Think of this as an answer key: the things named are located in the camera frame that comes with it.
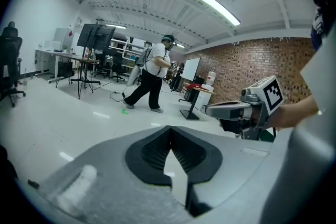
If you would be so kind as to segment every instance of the shelf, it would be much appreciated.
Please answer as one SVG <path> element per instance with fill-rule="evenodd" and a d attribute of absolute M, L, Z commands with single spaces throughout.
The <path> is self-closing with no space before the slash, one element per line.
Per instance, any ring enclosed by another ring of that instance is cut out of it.
<path fill-rule="evenodd" d="M 114 42 L 117 42 L 117 43 L 123 43 L 123 44 L 125 44 L 125 45 L 130 45 L 130 46 L 133 46 L 133 47 L 135 47 L 135 48 L 139 48 L 139 49 L 143 49 L 144 47 L 141 47 L 141 46 L 138 46 L 138 45 L 134 45 L 134 44 L 132 44 L 132 43 L 129 43 L 129 42 L 127 42 L 127 41 L 122 41 L 122 40 L 117 40 L 117 39 L 111 39 L 112 41 L 114 41 Z"/>
<path fill-rule="evenodd" d="M 124 50 L 124 49 L 122 49 L 122 48 L 112 47 L 112 46 L 109 46 L 109 48 L 111 48 L 111 49 L 116 49 L 116 50 Z"/>
<path fill-rule="evenodd" d="M 130 60 L 130 61 L 134 61 L 134 62 L 135 62 L 135 60 L 134 60 L 134 59 L 131 59 L 131 58 L 123 57 L 123 59 L 127 59 L 127 60 Z"/>
<path fill-rule="evenodd" d="M 127 66 L 127 65 L 121 65 L 123 67 L 128 67 L 128 68 L 134 68 L 134 67 L 130 67 L 130 66 Z"/>
<path fill-rule="evenodd" d="M 141 55 L 141 53 L 135 52 L 135 51 L 132 51 L 132 50 L 125 50 L 125 51 L 127 51 L 127 52 L 129 52 L 131 54 Z"/>

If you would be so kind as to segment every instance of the brick wall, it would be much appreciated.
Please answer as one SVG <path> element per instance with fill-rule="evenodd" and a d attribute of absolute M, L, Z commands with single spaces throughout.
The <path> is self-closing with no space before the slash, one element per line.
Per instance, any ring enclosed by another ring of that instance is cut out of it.
<path fill-rule="evenodd" d="M 296 103 L 310 95 L 300 71 L 313 54 L 308 38 L 273 38 L 216 46 L 187 54 L 186 58 L 201 58 L 196 75 L 202 78 L 215 67 L 213 87 L 217 95 L 210 103 L 237 100 L 243 88 L 273 75 L 280 82 L 285 103 Z"/>

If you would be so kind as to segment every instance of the white t-shirt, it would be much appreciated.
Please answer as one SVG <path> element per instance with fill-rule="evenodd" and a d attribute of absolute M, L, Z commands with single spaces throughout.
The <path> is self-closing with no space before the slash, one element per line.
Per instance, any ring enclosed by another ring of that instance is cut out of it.
<path fill-rule="evenodd" d="M 170 63 L 169 51 L 165 48 L 162 43 L 155 44 L 153 48 L 150 49 L 151 52 L 148 55 L 147 62 L 143 66 L 144 70 L 159 78 L 163 78 L 167 74 L 168 68 L 157 66 L 153 60 L 155 57 L 162 57 L 167 63 Z"/>

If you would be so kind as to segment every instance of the white wall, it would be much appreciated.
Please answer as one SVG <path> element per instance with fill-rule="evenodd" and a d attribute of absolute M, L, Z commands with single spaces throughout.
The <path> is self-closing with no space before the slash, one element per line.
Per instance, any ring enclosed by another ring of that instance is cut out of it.
<path fill-rule="evenodd" d="M 169 57 L 171 61 L 176 61 L 178 63 L 185 63 L 186 58 L 184 54 L 179 53 L 178 51 L 174 50 L 174 48 L 170 51 Z"/>
<path fill-rule="evenodd" d="M 52 40 L 57 27 L 74 26 L 77 17 L 94 23 L 94 14 L 75 0 L 12 0 L 0 24 L 0 31 L 15 22 L 23 39 L 20 49 L 21 73 L 39 70 L 35 66 L 35 49 L 42 41 Z"/>

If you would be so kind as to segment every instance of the black pants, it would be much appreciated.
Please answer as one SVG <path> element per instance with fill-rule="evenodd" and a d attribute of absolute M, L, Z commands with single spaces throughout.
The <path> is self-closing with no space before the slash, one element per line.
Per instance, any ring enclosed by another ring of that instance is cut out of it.
<path fill-rule="evenodd" d="M 176 74 L 176 77 L 173 78 L 172 83 L 170 84 L 170 89 L 177 91 L 179 85 L 180 85 L 180 81 L 181 81 L 181 75 L 180 74 Z"/>
<path fill-rule="evenodd" d="M 162 78 L 156 77 L 146 70 L 142 69 L 141 84 L 137 89 L 127 98 L 125 102 L 134 105 L 138 100 L 149 92 L 149 107 L 151 109 L 158 109 L 159 94 L 162 86 Z"/>

